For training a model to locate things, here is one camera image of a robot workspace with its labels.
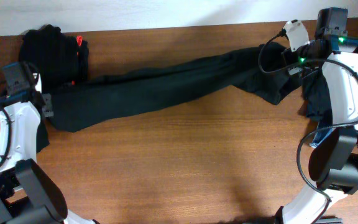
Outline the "black trousers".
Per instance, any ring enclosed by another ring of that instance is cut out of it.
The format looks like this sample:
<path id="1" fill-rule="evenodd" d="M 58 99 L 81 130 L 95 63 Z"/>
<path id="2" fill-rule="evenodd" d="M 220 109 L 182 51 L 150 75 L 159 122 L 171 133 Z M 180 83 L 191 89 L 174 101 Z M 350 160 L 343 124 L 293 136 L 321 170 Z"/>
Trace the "black trousers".
<path id="1" fill-rule="evenodd" d="M 72 86 L 44 86 L 51 96 L 52 126 L 75 133 L 103 121 L 162 110 L 235 86 L 277 105 L 301 86 L 297 75 L 264 74 L 283 66 L 285 47 L 250 47 L 165 68 L 143 68 L 124 75 L 104 75 Z"/>

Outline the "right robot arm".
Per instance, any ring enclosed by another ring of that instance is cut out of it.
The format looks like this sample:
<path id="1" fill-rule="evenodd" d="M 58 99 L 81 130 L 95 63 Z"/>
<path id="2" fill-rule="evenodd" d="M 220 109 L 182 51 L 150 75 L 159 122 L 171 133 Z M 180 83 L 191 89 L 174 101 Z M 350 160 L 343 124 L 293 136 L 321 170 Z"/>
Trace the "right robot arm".
<path id="1" fill-rule="evenodd" d="M 275 223 L 327 223 L 325 211 L 358 191 L 358 39 L 348 36 L 346 21 L 347 9 L 330 7 L 319 12 L 313 40 L 298 20 L 281 31 L 290 43 L 285 70 L 303 72 L 311 64 L 325 78 L 332 123 L 301 174 L 305 186 L 279 208 Z"/>

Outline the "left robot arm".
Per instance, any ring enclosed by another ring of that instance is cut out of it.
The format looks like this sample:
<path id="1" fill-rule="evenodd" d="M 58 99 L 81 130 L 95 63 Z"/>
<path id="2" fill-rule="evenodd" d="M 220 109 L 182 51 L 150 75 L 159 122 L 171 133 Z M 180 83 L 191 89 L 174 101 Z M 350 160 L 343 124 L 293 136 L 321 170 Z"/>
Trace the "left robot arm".
<path id="1" fill-rule="evenodd" d="M 68 209 L 62 191 L 37 164 L 41 120 L 53 116 L 38 68 L 29 62 L 3 67 L 0 97 L 0 223 L 95 224 Z"/>

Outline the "folded black clothes stack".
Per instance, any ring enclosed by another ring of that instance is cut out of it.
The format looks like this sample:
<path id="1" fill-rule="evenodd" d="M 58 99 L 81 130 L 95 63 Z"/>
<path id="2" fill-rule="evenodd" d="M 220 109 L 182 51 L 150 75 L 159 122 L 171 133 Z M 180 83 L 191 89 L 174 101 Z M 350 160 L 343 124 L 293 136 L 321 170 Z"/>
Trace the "folded black clothes stack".
<path id="1" fill-rule="evenodd" d="M 82 36 L 65 35 L 50 24 L 29 30 L 19 51 L 19 60 L 40 72 L 44 93 L 87 81 L 88 57 L 88 42 Z"/>

